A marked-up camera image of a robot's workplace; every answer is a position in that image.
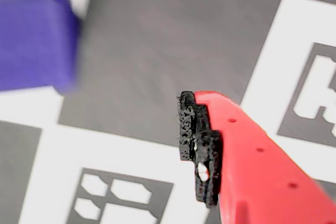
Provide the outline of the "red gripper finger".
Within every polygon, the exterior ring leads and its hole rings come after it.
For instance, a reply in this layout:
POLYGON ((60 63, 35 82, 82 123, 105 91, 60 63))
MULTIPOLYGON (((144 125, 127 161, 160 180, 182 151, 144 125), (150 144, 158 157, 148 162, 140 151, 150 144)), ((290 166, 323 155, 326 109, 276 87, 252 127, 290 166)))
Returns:
POLYGON ((178 98, 180 159, 222 223, 335 223, 335 203, 241 107, 215 91, 178 98))

